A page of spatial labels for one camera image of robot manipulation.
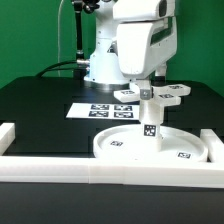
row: black surface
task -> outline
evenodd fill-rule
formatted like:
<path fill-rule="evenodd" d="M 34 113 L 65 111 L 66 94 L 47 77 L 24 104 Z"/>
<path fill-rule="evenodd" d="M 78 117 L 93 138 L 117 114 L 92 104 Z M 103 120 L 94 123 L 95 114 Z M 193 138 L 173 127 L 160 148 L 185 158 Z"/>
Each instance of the black surface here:
<path fill-rule="evenodd" d="M 197 135 L 213 128 L 224 136 L 224 99 L 201 83 L 184 84 L 192 87 L 191 95 L 166 109 L 164 124 Z M 117 103 L 110 93 L 82 85 L 27 77 L 1 89 L 0 121 L 16 123 L 16 142 L 6 154 L 91 157 L 97 132 L 128 123 L 65 119 L 72 102 Z M 224 223 L 222 189 L 0 183 L 0 195 L 1 224 Z"/>

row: green backdrop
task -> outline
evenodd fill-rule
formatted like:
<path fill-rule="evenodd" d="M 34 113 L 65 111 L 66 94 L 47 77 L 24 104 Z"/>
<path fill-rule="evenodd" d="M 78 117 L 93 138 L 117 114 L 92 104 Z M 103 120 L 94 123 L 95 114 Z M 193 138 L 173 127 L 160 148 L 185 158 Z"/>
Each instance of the green backdrop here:
<path fill-rule="evenodd" d="M 57 62 L 60 2 L 0 1 L 0 87 Z M 200 81 L 224 96 L 224 1 L 180 0 L 177 11 L 178 52 L 168 63 L 168 79 Z M 73 7 L 65 0 L 61 60 L 75 57 L 74 27 Z M 94 15 L 83 15 L 83 35 L 89 56 L 95 45 Z"/>

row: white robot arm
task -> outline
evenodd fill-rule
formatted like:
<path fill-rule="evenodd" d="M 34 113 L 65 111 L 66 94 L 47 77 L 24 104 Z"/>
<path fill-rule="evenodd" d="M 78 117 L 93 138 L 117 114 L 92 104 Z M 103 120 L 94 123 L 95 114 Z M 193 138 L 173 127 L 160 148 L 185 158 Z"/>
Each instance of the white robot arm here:
<path fill-rule="evenodd" d="M 155 70 L 161 73 L 160 67 L 177 50 L 174 11 L 175 0 L 119 0 L 115 4 L 113 16 L 120 21 L 118 60 L 124 77 L 145 79 Z"/>

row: white paper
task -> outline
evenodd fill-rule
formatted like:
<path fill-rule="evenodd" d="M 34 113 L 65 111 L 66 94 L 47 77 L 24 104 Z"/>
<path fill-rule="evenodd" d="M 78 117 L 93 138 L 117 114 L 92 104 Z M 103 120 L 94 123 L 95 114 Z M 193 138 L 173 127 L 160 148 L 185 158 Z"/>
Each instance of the white paper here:
<path fill-rule="evenodd" d="M 138 120 L 138 105 L 73 103 L 66 118 Z"/>

